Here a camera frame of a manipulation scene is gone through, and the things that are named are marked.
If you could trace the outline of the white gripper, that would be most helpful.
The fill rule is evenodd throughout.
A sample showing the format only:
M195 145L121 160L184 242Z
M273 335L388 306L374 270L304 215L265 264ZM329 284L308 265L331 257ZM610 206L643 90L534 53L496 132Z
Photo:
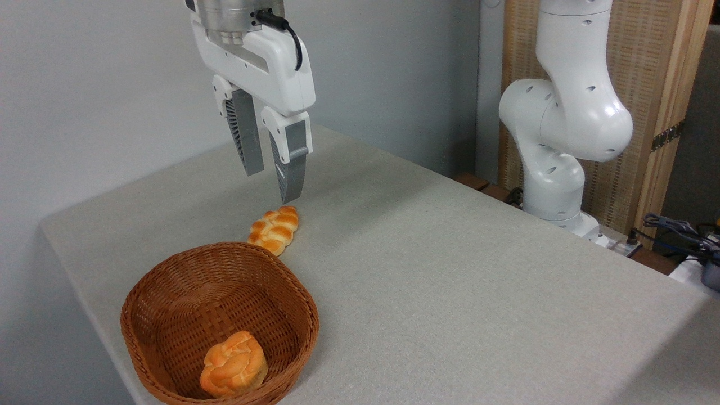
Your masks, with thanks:
M303 192L307 157L313 152L304 111L316 102L316 92L303 41L258 18L284 18L285 3L190 1L188 9L201 59L217 74L214 97L247 176L263 171L253 97L269 106L260 117L270 133L281 200L289 204Z

